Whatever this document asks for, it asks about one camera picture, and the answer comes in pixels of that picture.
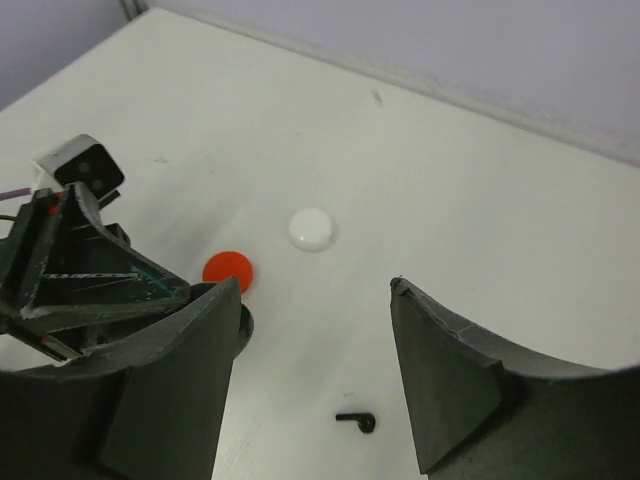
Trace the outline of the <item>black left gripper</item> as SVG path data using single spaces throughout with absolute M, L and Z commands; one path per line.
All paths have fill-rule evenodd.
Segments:
M 109 231 L 80 182 L 37 191 L 1 242 L 1 334 L 56 361 L 96 346 L 97 320 L 179 309 L 190 290 Z

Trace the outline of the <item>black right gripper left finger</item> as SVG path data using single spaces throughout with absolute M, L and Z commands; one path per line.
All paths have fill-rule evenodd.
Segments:
M 210 478 L 240 317 L 227 280 L 89 356 L 3 372 L 2 477 Z

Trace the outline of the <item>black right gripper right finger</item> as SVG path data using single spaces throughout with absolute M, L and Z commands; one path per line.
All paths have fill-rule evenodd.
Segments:
M 391 321 L 419 471 L 431 479 L 635 479 L 639 370 L 544 355 L 404 278 Z

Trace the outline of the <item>black earbud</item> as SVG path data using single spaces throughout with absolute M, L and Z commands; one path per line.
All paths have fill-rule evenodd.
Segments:
M 363 434 L 371 434 L 375 431 L 377 420 L 371 412 L 336 413 L 337 422 L 355 422 Z

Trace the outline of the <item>orange earbud charging case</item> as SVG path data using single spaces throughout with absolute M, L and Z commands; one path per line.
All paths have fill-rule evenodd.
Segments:
M 204 265 L 202 280 L 219 283 L 235 277 L 241 292 L 249 290 L 254 280 L 253 264 L 247 256 L 238 251 L 222 251 L 213 255 Z

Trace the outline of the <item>white earbud charging case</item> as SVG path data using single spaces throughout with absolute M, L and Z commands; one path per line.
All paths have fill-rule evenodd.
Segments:
M 332 240 L 334 224 L 331 217 L 317 208 L 302 208 L 289 219 L 288 237 L 298 249 L 307 252 L 321 251 Z

